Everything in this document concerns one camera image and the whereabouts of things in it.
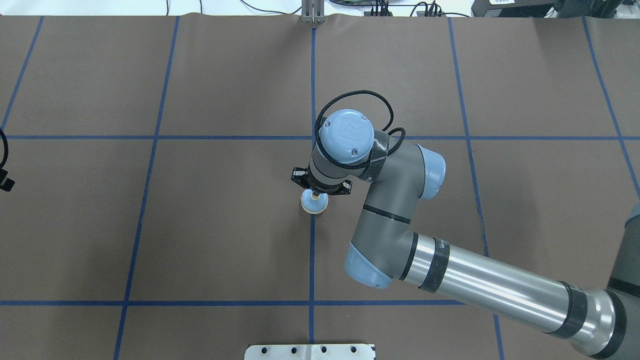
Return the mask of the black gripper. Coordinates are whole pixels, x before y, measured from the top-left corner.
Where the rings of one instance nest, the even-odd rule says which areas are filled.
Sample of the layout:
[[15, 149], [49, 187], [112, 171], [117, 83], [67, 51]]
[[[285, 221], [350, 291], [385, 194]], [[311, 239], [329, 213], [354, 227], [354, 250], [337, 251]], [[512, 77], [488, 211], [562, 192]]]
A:
[[317, 180], [317, 178], [307, 178], [308, 188], [318, 194], [327, 194], [327, 196], [338, 196], [346, 194], [345, 183], [325, 184]]

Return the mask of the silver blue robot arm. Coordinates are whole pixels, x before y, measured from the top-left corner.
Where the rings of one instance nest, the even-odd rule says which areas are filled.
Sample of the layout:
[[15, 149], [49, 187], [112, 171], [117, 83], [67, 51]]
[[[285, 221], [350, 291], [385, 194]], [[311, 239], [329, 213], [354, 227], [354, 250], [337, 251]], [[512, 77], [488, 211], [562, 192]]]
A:
[[[417, 233], [551, 280], [603, 289], [638, 196], [613, 139], [437, 139], [445, 184], [421, 202]], [[348, 278], [343, 260], [364, 193], [314, 221], [313, 339], [366, 343], [380, 360], [583, 360], [567, 340], [395, 281]]]

